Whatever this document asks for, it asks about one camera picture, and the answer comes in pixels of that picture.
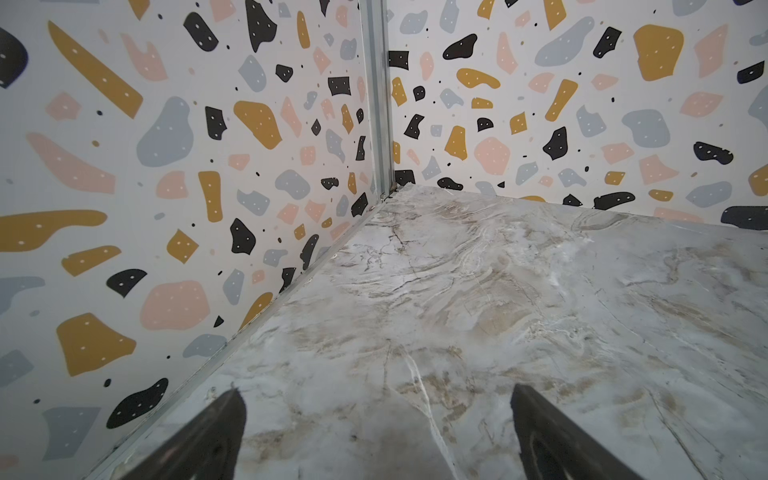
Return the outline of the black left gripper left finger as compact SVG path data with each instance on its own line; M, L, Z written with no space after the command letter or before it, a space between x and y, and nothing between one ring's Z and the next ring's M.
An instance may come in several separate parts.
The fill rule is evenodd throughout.
M124 477L129 480L232 479L246 420L246 404L240 391L230 389Z

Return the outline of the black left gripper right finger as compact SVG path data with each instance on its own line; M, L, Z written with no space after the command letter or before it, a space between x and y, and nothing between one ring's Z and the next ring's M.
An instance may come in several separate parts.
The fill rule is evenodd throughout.
M532 386L514 386L511 410L528 479L641 479Z

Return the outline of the aluminium corner post left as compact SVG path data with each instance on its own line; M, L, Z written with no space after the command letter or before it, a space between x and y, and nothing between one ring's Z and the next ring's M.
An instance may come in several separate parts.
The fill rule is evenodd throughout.
M381 201L397 189L389 100L386 2L360 1L376 191Z

